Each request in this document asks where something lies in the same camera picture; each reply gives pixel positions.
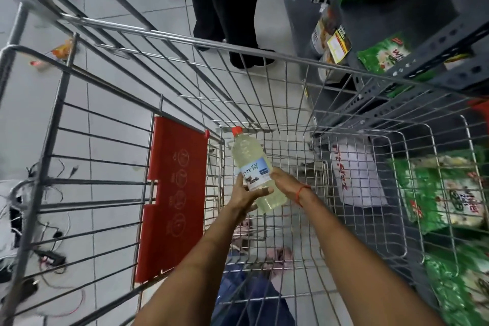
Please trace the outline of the person's right hand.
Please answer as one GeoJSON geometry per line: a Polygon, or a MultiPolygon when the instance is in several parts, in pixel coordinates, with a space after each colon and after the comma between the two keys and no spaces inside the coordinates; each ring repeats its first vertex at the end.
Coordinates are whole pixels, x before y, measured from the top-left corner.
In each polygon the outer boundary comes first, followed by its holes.
{"type": "Polygon", "coordinates": [[[292,185],[276,185],[276,187],[278,188],[278,190],[284,193],[284,195],[289,200],[295,202],[299,206],[301,206],[300,193],[303,190],[310,188],[308,185],[301,183],[293,176],[292,176],[292,185]]]}

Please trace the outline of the person's left hand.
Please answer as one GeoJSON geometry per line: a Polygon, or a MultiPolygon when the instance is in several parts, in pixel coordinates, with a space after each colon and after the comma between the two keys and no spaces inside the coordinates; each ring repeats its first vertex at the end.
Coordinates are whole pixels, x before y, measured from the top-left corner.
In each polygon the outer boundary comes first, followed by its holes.
{"type": "Polygon", "coordinates": [[[236,177],[229,202],[224,208],[225,212],[229,214],[235,225],[242,222],[249,212],[256,209],[255,202],[246,202],[244,200],[245,187],[244,178],[240,172],[236,177]]]}

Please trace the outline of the clear bottle with red cap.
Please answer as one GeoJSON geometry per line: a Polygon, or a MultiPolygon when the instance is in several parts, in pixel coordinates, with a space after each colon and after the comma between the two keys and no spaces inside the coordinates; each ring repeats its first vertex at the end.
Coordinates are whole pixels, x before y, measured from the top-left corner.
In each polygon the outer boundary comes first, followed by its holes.
{"type": "Polygon", "coordinates": [[[273,189],[273,193],[255,201],[258,211],[261,214],[267,214],[283,206],[288,199],[270,177],[273,169],[272,163],[260,142],[255,137],[245,134],[240,126],[233,127],[231,131],[234,136],[231,152],[235,166],[239,168],[249,191],[262,188],[273,189]]]}

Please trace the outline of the person's left forearm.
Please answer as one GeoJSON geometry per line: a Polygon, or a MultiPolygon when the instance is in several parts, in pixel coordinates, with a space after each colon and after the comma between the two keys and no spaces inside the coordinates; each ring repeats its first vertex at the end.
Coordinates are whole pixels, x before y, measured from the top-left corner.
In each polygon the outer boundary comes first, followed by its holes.
{"type": "Polygon", "coordinates": [[[233,233],[254,208],[228,204],[138,311],[132,326],[209,326],[233,233]]]}

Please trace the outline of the person's right forearm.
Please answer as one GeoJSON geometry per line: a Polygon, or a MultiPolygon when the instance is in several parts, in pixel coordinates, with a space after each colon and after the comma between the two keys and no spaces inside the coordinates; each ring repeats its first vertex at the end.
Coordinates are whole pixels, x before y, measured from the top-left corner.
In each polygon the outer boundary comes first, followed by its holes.
{"type": "Polygon", "coordinates": [[[300,202],[354,326],[445,326],[442,318],[348,230],[311,188],[300,193],[300,202]]]}

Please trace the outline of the person's left foot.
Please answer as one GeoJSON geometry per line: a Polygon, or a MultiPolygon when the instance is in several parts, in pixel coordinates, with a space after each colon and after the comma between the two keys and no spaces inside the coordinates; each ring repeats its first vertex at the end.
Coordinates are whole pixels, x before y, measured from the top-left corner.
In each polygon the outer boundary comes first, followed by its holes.
{"type": "Polygon", "coordinates": [[[239,223],[233,232],[233,239],[242,239],[254,236],[253,222],[250,218],[245,218],[239,223]]]}

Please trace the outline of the person's foot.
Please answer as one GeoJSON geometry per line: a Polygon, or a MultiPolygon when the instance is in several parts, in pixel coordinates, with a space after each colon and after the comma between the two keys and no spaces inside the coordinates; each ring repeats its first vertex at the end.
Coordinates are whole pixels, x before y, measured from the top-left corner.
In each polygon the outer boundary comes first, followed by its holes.
{"type": "Polygon", "coordinates": [[[266,264],[272,271],[293,267],[293,252],[290,247],[270,248],[266,251],[266,264]]]}
{"type": "Polygon", "coordinates": [[[242,239],[254,236],[253,222],[250,218],[245,218],[239,223],[233,232],[233,239],[242,239]]]}

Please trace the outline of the person's right foot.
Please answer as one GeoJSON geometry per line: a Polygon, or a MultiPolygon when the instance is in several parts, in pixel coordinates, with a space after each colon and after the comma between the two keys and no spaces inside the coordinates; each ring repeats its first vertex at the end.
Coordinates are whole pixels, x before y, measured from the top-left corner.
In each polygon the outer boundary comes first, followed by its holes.
{"type": "Polygon", "coordinates": [[[290,247],[270,248],[266,251],[266,264],[272,271],[293,267],[293,252],[290,247]]]}

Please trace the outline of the white paper sign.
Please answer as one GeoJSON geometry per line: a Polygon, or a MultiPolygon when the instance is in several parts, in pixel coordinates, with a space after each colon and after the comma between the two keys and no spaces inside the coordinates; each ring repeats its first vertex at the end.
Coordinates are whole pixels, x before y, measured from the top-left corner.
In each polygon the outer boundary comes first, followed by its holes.
{"type": "Polygon", "coordinates": [[[331,141],[330,153],[342,203],[357,208],[388,205],[367,138],[336,138],[331,141]]]}

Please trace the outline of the red plastic cart seat flap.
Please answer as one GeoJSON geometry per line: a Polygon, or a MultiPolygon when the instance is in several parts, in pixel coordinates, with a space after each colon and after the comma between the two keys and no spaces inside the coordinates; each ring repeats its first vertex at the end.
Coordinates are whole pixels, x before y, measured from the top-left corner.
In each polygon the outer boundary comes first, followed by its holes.
{"type": "Polygon", "coordinates": [[[156,202],[143,208],[135,282],[176,267],[203,236],[209,131],[156,116],[148,180],[156,202]]]}

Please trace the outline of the person's blue jeans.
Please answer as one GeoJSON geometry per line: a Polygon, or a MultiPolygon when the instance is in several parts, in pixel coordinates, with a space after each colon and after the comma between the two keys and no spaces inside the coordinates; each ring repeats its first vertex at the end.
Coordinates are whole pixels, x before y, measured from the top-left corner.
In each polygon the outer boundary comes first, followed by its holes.
{"type": "Polygon", "coordinates": [[[268,265],[227,263],[210,326],[296,326],[268,265]]]}

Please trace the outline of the box with yellow label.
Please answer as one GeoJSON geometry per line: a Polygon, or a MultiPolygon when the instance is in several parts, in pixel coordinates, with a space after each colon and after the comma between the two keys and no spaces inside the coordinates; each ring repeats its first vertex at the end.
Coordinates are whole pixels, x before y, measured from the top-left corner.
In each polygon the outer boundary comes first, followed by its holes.
{"type": "Polygon", "coordinates": [[[333,35],[327,40],[327,47],[334,64],[340,64],[351,51],[351,41],[343,25],[339,25],[333,35]]]}

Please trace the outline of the grey metal shelf rack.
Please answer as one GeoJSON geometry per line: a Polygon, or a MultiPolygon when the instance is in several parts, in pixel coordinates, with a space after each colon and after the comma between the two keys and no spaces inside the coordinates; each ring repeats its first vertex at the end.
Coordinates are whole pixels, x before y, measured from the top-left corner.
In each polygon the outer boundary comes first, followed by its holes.
{"type": "Polygon", "coordinates": [[[489,44],[489,7],[483,11],[459,14],[453,0],[387,0],[346,3],[331,0],[339,22],[352,42],[346,57],[346,87],[336,84],[328,89],[319,79],[317,69],[307,68],[305,59],[313,59],[311,34],[319,19],[319,7],[307,0],[284,0],[290,19],[292,39],[300,58],[299,71],[308,91],[312,112],[312,136],[307,144],[315,162],[326,162],[329,182],[333,178],[333,141],[345,139],[347,146],[358,141],[364,155],[371,151],[374,171],[387,198],[382,207],[352,207],[339,200],[339,182],[329,185],[333,210],[371,249],[387,260],[417,293],[433,308],[439,301],[424,265],[425,252],[435,248],[453,252],[463,239],[476,234],[476,229],[451,223],[426,233],[420,222],[412,223],[401,197],[400,175],[393,162],[419,161],[422,158],[461,156],[472,162],[469,171],[476,172],[479,187],[489,182],[489,130],[482,114],[471,109],[468,98],[449,93],[456,84],[464,89],[489,90],[489,56],[479,54],[473,63],[464,63],[454,74],[443,73],[441,58],[455,53],[455,48],[470,48],[478,40],[489,44]],[[401,32],[414,48],[414,58],[407,62],[420,68],[431,64],[435,71],[435,87],[421,83],[389,99],[381,93],[387,86],[382,79],[361,70],[356,54],[380,40],[401,32]]]}

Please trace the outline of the black power strip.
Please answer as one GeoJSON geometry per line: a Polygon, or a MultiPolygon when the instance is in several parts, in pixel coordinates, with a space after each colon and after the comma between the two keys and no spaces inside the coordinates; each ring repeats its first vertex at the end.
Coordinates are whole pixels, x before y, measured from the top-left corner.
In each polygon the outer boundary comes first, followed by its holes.
{"type": "Polygon", "coordinates": [[[49,267],[61,267],[66,264],[66,257],[54,251],[34,249],[33,252],[37,255],[40,264],[49,267]]]}

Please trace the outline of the orange wrapper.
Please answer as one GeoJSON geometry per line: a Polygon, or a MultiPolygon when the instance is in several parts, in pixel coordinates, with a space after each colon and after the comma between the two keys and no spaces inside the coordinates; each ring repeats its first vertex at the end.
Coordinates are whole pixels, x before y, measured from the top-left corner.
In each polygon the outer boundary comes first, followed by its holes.
{"type": "MultiPolygon", "coordinates": [[[[57,47],[44,53],[44,56],[55,60],[60,63],[65,63],[71,53],[73,47],[73,38],[65,40],[65,42],[57,47]]],[[[33,58],[29,61],[29,66],[35,68],[37,71],[42,72],[51,68],[52,64],[45,60],[33,58]]]]}

